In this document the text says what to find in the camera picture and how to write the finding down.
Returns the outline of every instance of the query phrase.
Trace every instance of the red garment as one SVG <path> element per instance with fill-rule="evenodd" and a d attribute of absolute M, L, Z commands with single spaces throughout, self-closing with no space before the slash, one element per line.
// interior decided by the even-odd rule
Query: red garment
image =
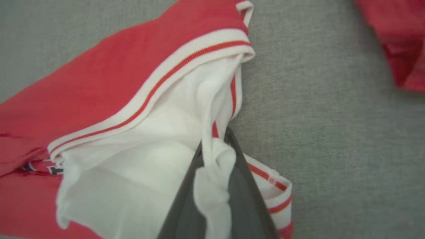
<path fill-rule="evenodd" d="M 44 161 L 48 145 L 120 111 L 151 73 L 191 40 L 220 29 L 247 34 L 241 21 L 245 12 L 239 15 L 235 8 L 238 2 L 242 1 L 179 0 L 158 19 L 102 40 L 1 104 L 0 234 L 34 239 L 98 238 L 81 225 L 71 224 L 67 230 L 57 225 L 55 199 L 62 172 Z M 169 74 L 207 52 L 250 45 L 238 39 L 211 45 L 212 40 L 206 40 L 207 48 L 185 58 Z"/>
<path fill-rule="evenodd" d="M 397 86 L 425 92 L 425 1 L 357 0 L 374 28 Z"/>

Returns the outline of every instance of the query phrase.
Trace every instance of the striped trim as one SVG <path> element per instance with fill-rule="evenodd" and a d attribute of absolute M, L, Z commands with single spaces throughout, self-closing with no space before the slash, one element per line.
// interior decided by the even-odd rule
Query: striped trim
<path fill-rule="evenodd" d="M 263 170 L 261 170 L 261 169 L 259 169 L 259 168 L 255 167 L 254 165 L 249 164 L 249 163 L 248 163 L 248 166 L 249 166 L 249 169 L 250 169 L 253 173 L 257 174 L 258 176 L 260 176 L 260 177 L 264 178 L 265 180 L 269 180 L 269 179 L 270 179 L 270 175 L 269 175 L 268 173 L 264 172 Z M 277 188 L 279 188 L 280 190 L 282 190 L 282 191 L 285 191 L 285 190 L 286 190 L 286 188 L 287 188 L 287 187 L 286 187 L 285 185 L 283 185 L 281 182 L 276 182 L 275 186 L 276 186 Z"/>
<path fill-rule="evenodd" d="M 269 208 L 269 212 L 270 213 L 278 213 L 278 212 L 282 211 L 283 209 L 285 209 L 291 203 L 291 201 L 292 201 L 292 194 L 289 196 L 289 198 L 286 201 L 284 201 L 279 206 L 274 207 L 274 208 Z"/>
<path fill-rule="evenodd" d="M 113 129 L 117 129 L 120 127 L 123 127 L 125 125 L 127 125 L 128 123 L 130 123 L 131 121 L 133 121 L 136 117 L 138 117 L 146 108 L 147 104 L 149 103 L 149 100 L 152 98 L 152 96 L 155 94 L 155 92 L 157 91 L 157 89 L 170 77 L 172 76 L 174 73 L 176 73 L 179 69 L 181 69 L 183 66 L 185 66 L 187 63 L 191 62 L 192 60 L 194 60 L 195 58 L 211 53 L 213 51 L 218 51 L 224 48 L 229 48 L 229 47 L 233 47 L 233 46 L 251 46 L 251 44 L 249 42 L 245 42 L 245 41 L 232 41 L 232 42 L 226 42 L 226 43 L 220 43 L 220 44 L 216 44 L 207 48 L 204 48 L 200 51 L 197 51 L 191 55 L 189 55 L 188 57 L 186 57 L 184 60 L 182 60 L 179 64 L 177 64 L 176 66 L 174 66 L 167 74 L 165 74 L 159 81 L 158 83 L 152 88 L 152 90 L 150 91 L 150 93 L 148 94 L 145 102 L 142 104 L 142 106 L 139 108 L 139 110 L 133 114 L 130 118 L 128 118 L 126 121 L 113 126 L 113 127 L 109 127 L 100 131 L 96 131 L 93 133 L 89 133 L 83 136 L 79 136 L 73 139 L 70 139 L 66 142 L 63 142 L 62 144 L 59 144 L 58 146 L 56 146 L 55 148 L 53 148 L 51 150 L 51 152 L 54 152 L 56 149 L 58 149 L 59 147 L 68 144 L 72 141 L 78 140 L 78 139 L 82 139 L 82 138 L 86 138 L 86 137 L 90 137 L 93 135 L 98 135 L 98 134 L 102 134 L 108 131 L 111 131 Z"/>
<path fill-rule="evenodd" d="M 248 26 L 254 11 L 254 4 L 250 1 L 241 1 L 236 4 L 236 9 L 239 11 L 245 26 Z"/>

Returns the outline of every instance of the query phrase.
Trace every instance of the white fabric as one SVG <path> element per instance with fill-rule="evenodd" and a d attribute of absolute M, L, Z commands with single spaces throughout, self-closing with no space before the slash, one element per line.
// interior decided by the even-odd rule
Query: white fabric
<path fill-rule="evenodd" d="M 241 60 L 235 55 L 199 66 L 171 86 L 136 127 L 62 152 L 59 225 L 75 221 L 107 239 L 156 238 L 202 139 L 205 167 L 195 174 L 195 204 L 207 219 L 206 238 L 230 238 L 227 186 L 235 152 L 213 139 L 212 125 L 215 121 L 223 137 L 232 116 L 230 81 Z M 247 161 L 273 174 L 254 159 Z M 289 197 L 290 182 L 277 173 L 272 177 L 287 190 L 255 180 L 266 205 L 275 207 Z M 283 228 L 290 211 L 273 219 Z"/>

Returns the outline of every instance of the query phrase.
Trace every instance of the gray fabric surface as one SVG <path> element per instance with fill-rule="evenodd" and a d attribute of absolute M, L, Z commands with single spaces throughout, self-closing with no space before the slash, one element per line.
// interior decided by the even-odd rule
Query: gray fabric surface
<path fill-rule="evenodd" d="M 1 1 L 0 101 L 172 2 Z M 255 7 L 231 126 L 294 183 L 293 238 L 425 238 L 425 94 L 394 87 L 352 1 Z"/>

